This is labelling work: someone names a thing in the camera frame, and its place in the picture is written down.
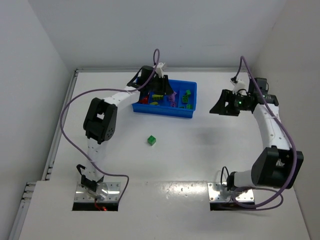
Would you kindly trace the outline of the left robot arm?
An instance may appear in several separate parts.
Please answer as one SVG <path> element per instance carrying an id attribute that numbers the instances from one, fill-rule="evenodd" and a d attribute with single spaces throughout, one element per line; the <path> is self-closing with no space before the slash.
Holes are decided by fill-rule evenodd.
<path id="1" fill-rule="evenodd" d="M 81 184 L 97 199 L 107 192 L 104 182 L 106 172 L 102 164 L 106 158 L 107 145 L 116 130 L 117 114 L 124 108 L 137 103 L 140 98 L 155 92 L 170 95 L 174 91 L 164 74 L 164 63 L 143 66 L 120 92 L 105 98 L 92 99 L 83 129 L 87 137 L 87 163 L 81 174 Z"/>

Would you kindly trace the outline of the bright green cube lego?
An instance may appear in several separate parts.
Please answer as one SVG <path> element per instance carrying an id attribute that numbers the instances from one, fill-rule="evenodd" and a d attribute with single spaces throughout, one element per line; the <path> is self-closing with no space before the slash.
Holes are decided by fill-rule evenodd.
<path id="1" fill-rule="evenodd" d="M 156 138 L 153 136 L 153 135 L 150 135 L 148 138 L 147 138 L 147 143 L 150 145 L 150 146 L 153 146 L 155 143 L 156 143 Z"/>

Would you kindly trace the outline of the lime long lego brick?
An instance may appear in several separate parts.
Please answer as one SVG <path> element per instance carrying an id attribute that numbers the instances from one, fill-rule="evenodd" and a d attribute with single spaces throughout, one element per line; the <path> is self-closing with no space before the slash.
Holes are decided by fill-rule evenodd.
<path id="1" fill-rule="evenodd" d="M 164 96 L 159 94 L 153 94 L 151 97 L 153 101 L 160 101 L 164 99 Z"/>

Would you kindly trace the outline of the red lime lego stack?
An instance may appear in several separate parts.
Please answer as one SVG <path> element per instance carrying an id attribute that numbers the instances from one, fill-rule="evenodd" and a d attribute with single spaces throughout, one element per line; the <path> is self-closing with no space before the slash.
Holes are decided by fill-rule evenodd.
<path id="1" fill-rule="evenodd" d="M 149 103 L 149 97 L 146 96 L 139 101 L 140 104 L 147 105 Z"/>

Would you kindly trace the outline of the dark green lego brick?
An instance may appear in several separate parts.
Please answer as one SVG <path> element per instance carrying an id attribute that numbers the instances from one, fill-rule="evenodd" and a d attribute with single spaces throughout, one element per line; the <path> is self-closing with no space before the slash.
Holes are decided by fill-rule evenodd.
<path id="1" fill-rule="evenodd" d="M 183 104 L 187 104 L 189 102 L 189 96 L 188 95 L 183 95 L 181 100 L 182 100 Z"/>

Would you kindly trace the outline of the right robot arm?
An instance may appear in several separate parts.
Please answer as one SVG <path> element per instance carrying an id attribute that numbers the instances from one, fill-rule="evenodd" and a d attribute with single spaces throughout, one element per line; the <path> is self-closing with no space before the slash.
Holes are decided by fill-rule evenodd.
<path id="1" fill-rule="evenodd" d="M 279 123 L 279 102 L 268 93 L 265 78 L 245 83 L 231 78 L 233 90 L 224 89 L 211 114 L 237 117 L 241 111 L 250 111 L 259 127 L 263 151 L 250 170 L 234 171 L 226 180 L 226 188 L 233 191 L 242 187 L 271 187 L 280 189 L 287 184 L 291 189 L 304 161 L 301 151 L 293 151 L 292 144 Z"/>

